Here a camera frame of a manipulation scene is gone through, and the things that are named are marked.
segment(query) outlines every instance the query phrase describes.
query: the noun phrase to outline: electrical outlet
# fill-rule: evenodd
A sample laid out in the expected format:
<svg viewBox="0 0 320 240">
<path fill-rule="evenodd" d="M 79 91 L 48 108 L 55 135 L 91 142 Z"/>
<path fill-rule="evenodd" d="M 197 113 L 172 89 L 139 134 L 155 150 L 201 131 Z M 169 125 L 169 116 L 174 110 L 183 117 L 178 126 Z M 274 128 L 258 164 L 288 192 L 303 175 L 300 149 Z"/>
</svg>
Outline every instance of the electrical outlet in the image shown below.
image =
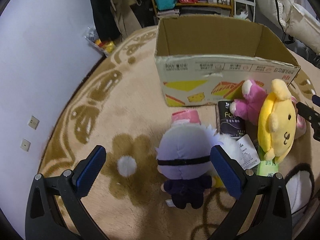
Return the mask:
<svg viewBox="0 0 320 240">
<path fill-rule="evenodd" d="M 29 141 L 27 141 L 26 139 L 22 139 L 20 148 L 26 152 L 29 151 L 31 143 Z"/>
<path fill-rule="evenodd" d="M 39 121 L 38 119 L 36 119 L 36 118 L 32 115 L 31 118 L 30 118 L 30 121 L 29 121 L 28 125 L 29 125 L 31 128 L 33 128 L 33 129 L 37 129 L 37 126 L 38 126 L 39 122 L 40 122 L 40 121 Z"/>
</svg>

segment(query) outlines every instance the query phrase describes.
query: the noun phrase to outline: green package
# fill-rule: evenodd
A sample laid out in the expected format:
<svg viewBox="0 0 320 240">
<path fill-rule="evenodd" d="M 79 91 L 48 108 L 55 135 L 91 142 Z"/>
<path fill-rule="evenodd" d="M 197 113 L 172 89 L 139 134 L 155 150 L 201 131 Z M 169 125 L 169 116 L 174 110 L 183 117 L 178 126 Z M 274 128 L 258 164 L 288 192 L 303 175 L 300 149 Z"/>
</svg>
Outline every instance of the green package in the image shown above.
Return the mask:
<svg viewBox="0 0 320 240">
<path fill-rule="evenodd" d="M 263 160 L 264 155 L 265 152 L 259 146 L 258 156 L 261 162 L 258 164 L 257 167 L 257 175 L 272 177 L 275 173 L 279 172 L 279 164 L 275 164 L 274 159 L 272 161 Z"/>
</svg>

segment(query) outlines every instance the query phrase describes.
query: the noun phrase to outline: doll's dark outfit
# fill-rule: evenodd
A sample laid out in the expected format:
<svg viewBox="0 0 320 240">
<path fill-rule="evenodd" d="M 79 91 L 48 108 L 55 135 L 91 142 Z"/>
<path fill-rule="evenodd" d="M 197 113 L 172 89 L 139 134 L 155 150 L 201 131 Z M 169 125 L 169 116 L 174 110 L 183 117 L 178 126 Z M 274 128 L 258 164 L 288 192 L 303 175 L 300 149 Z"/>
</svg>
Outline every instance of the doll's dark outfit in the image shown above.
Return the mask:
<svg viewBox="0 0 320 240">
<path fill-rule="evenodd" d="M 203 204 L 204 191 L 211 186 L 211 176 L 202 175 L 195 179 L 169 179 L 164 183 L 164 190 L 171 195 L 177 208 L 185 209 L 190 203 L 192 208 L 198 209 Z"/>
</svg>

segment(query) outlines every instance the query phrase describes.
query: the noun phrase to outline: yellow plush toy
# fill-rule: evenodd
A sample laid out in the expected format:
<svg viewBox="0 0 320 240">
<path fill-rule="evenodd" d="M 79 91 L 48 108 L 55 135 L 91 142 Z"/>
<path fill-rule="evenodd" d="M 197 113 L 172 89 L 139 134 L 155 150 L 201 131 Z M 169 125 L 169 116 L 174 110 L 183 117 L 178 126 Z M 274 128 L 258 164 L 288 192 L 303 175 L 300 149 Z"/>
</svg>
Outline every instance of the yellow plush toy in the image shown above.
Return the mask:
<svg viewBox="0 0 320 240">
<path fill-rule="evenodd" d="M 266 153 L 264 159 L 275 158 L 279 164 L 291 150 L 296 131 L 296 111 L 291 93 L 284 81 L 274 79 L 272 92 L 263 103 L 258 122 L 259 145 Z"/>
</svg>

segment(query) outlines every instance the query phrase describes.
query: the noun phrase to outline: purple-haired plush doll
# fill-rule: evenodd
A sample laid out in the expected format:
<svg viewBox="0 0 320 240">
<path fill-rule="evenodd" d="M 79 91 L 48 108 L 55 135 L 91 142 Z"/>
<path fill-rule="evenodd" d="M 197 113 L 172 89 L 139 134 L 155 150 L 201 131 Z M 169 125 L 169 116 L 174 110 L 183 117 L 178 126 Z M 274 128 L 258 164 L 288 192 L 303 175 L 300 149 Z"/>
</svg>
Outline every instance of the purple-haired plush doll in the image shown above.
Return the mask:
<svg viewBox="0 0 320 240">
<path fill-rule="evenodd" d="M 187 203 L 200 208 L 204 194 L 215 185 L 215 180 L 206 175 L 213 169 L 211 148 L 219 144 L 215 131 L 201 125 L 200 120 L 175 119 L 156 148 L 158 171 L 168 178 L 161 189 L 171 195 L 177 208 L 184 209 Z"/>
</svg>

